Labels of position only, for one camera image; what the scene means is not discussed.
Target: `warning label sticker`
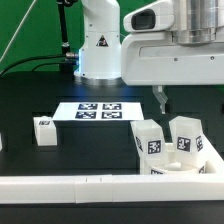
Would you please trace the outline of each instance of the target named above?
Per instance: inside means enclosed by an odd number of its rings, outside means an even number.
[[[96,46],[97,47],[108,47],[108,43],[103,35],[100,37],[100,40],[98,41]]]

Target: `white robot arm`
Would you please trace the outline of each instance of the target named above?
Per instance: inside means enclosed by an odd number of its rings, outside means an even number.
[[[124,19],[131,34],[122,44],[123,80],[153,86],[163,113],[164,85],[224,84],[223,26],[223,0],[158,0],[130,13]]]
[[[120,7],[116,0],[82,0],[85,43],[75,80],[113,85],[120,74]]]

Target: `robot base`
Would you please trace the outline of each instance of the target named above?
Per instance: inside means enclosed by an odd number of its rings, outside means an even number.
[[[87,85],[92,86],[116,86],[123,83],[121,77],[113,78],[113,79],[94,79],[94,78],[87,78],[81,76],[79,73],[75,72],[74,74],[75,82],[84,83]]]

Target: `white cube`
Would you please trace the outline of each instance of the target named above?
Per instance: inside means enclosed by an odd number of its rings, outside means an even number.
[[[132,131],[140,159],[147,165],[161,165],[168,162],[163,130],[153,120],[132,121]]]
[[[57,131],[51,117],[34,117],[34,131],[39,146],[57,145]]]
[[[180,163],[202,167],[206,160],[204,134],[199,119],[176,117],[169,122],[176,160]]]

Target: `black cable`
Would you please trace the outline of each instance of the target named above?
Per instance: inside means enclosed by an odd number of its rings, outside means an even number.
[[[20,64],[23,64],[23,63],[26,63],[26,62],[29,62],[29,61],[46,60],[46,59],[63,58],[63,57],[65,57],[64,54],[25,58],[25,59],[19,60],[17,62],[14,62],[13,64],[11,64],[11,65],[7,66],[5,69],[3,69],[0,72],[0,78],[2,78],[7,71],[9,71],[10,69],[16,67],[17,65],[20,65]]]
[[[62,53],[65,54],[70,51],[70,45],[68,42],[64,1],[57,0],[57,3],[58,3],[58,12],[59,12],[60,28],[61,28],[60,30],[61,30],[61,39],[62,39]]]
[[[61,65],[61,64],[65,64],[64,62],[49,62],[49,63],[43,63],[43,64],[39,64],[37,66],[35,66],[31,72],[35,72],[36,69],[42,67],[42,66],[46,66],[46,65]]]

